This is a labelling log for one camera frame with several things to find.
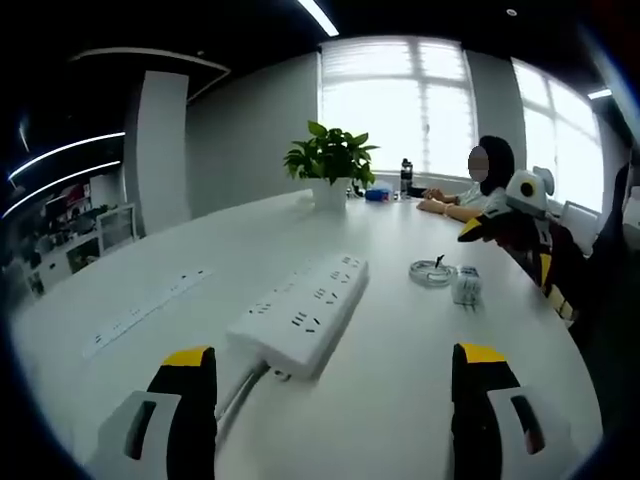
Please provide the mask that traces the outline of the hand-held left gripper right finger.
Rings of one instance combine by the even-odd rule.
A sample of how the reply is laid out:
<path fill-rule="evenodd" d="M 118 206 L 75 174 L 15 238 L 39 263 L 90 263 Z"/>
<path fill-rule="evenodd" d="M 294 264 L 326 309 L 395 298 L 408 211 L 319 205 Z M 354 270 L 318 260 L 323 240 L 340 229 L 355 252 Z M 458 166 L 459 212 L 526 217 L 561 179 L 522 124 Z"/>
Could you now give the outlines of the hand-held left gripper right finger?
<path fill-rule="evenodd" d="M 451 401 L 455 479 L 564 479 L 575 466 L 569 422 L 496 350 L 454 345 Z"/>

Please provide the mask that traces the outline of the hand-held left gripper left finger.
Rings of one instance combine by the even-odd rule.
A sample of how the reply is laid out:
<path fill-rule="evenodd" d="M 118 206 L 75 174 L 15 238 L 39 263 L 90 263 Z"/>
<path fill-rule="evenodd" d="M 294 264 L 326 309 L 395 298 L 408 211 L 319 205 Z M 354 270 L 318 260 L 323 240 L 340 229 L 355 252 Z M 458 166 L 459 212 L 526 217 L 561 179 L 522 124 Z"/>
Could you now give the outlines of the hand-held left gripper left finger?
<path fill-rule="evenodd" d="M 99 427 L 92 477 L 213 479 L 216 405 L 215 350 L 171 354 Z"/>

